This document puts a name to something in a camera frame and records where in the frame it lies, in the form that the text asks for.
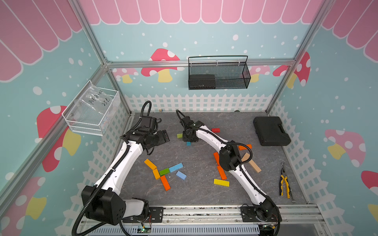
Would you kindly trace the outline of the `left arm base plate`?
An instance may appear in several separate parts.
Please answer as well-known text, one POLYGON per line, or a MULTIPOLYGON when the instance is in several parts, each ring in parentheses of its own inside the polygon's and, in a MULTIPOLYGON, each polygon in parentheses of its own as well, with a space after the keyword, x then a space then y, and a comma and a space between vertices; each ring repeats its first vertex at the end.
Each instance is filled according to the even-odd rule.
POLYGON ((141 216, 130 216, 122 220, 123 223, 161 223, 163 218, 163 207, 149 207, 143 211, 141 216))

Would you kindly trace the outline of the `orange block behind arm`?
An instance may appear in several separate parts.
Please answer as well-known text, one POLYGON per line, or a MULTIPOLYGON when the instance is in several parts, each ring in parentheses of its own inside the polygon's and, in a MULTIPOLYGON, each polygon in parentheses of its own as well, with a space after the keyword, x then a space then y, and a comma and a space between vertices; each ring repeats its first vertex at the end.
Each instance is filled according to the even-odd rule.
MULTIPOLYGON (((252 148, 252 145, 248 144, 246 145, 248 148, 252 148)), ((247 150, 247 148, 245 146, 238 146, 239 150, 247 150)))

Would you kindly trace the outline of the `yellow-orange short block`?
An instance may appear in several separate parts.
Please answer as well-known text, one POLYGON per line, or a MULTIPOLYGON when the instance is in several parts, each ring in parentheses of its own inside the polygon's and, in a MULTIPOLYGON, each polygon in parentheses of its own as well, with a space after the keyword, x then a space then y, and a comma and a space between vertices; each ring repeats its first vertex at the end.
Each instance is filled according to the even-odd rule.
POLYGON ((153 170, 153 174, 154 174, 155 179, 157 179, 157 180, 160 179, 160 174, 159 174, 158 169, 154 169, 154 170, 153 170))

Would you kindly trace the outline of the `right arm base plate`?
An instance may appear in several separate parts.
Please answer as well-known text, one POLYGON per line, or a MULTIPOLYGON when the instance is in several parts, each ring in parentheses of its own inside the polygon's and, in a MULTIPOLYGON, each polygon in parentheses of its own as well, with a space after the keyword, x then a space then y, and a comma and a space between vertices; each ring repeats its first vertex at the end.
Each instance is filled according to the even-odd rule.
POLYGON ((272 222, 277 223, 281 222, 282 218, 277 212, 276 208, 273 208, 269 211, 260 209, 255 206, 242 205, 240 207, 241 217, 243 222, 256 222, 256 223, 265 223, 272 222))

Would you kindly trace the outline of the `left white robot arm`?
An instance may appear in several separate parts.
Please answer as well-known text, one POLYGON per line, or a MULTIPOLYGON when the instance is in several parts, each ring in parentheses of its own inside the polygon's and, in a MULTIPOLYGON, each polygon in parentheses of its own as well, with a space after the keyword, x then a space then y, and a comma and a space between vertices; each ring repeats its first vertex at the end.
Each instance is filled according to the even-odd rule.
POLYGON ((111 166, 93 186, 83 189, 83 208, 73 225, 73 236, 84 236, 106 224, 120 225, 128 235, 123 226, 125 219, 136 220, 143 228, 151 220, 147 200, 120 197, 123 183, 138 157, 143 152, 151 155, 155 147, 169 142, 166 130, 158 128, 161 119, 150 115, 151 108, 151 101, 143 104, 138 122, 120 137, 122 146, 111 166))

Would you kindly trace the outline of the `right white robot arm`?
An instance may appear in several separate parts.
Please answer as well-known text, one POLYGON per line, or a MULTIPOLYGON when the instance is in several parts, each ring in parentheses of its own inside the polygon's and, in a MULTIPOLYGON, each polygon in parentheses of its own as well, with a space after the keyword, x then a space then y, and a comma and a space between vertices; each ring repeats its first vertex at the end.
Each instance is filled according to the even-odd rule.
POLYGON ((191 142, 197 142, 201 139, 217 151, 220 166, 237 179, 250 197, 257 219, 268 221, 271 217, 275 217, 277 222, 280 223, 282 218, 277 205, 258 187, 244 168, 244 165, 252 160, 252 150, 245 144, 219 137, 204 123, 201 121, 194 122, 180 110, 176 110, 176 115, 184 128, 184 138, 189 138, 191 142))

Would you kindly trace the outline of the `yellow-orange long block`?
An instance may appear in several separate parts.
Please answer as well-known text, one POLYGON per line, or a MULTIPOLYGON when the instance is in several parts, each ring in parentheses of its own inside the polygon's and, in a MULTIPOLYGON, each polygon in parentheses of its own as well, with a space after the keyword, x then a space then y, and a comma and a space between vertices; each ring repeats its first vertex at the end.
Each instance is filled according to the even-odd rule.
POLYGON ((157 166, 152 162, 150 161, 149 159, 146 159, 144 161, 144 163, 151 169, 151 170, 155 170, 157 169, 157 166))

